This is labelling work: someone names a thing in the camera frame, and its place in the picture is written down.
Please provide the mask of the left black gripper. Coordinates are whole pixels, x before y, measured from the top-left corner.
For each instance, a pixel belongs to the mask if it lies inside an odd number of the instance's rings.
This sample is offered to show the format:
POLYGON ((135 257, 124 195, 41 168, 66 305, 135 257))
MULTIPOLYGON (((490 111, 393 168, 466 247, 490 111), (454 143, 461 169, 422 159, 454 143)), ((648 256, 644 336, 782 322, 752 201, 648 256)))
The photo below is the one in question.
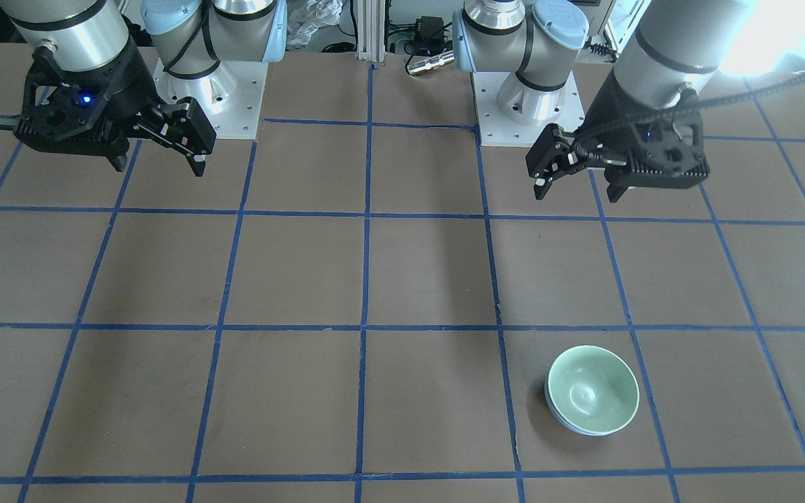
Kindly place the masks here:
POLYGON ((525 156, 534 197, 542 201, 552 184, 586 168, 603 168, 606 195, 616 204, 638 187, 687 190, 706 181, 702 116, 665 117, 632 98, 608 73, 581 127, 568 133, 547 124, 525 156))

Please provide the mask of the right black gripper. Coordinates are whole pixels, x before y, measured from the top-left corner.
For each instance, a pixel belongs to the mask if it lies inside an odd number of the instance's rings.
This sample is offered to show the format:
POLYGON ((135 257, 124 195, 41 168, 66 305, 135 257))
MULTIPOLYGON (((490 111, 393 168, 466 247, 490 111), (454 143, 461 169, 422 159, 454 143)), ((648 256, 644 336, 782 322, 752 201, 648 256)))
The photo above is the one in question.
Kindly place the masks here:
POLYGON ((118 173, 130 165, 129 137, 180 153, 193 175, 205 172, 217 134, 197 99, 160 104, 137 47, 98 68, 67 71, 38 47, 24 84, 24 143, 37 152, 106 156, 118 173))

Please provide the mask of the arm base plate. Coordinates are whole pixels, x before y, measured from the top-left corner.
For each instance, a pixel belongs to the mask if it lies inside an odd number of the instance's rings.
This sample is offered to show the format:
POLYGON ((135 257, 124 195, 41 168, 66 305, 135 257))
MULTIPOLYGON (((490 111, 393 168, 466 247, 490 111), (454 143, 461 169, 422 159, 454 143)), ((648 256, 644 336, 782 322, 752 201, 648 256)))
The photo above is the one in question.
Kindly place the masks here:
POLYGON ((171 104, 195 98, 218 139, 255 140, 268 67, 264 61, 221 61, 210 74, 188 80, 170 75, 158 61, 153 78, 160 98, 171 104))
POLYGON ((472 84, 483 146, 532 147, 547 124, 572 133, 584 121, 572 74, 552 92, 530 88, 504 71, 473 73, 472 84))

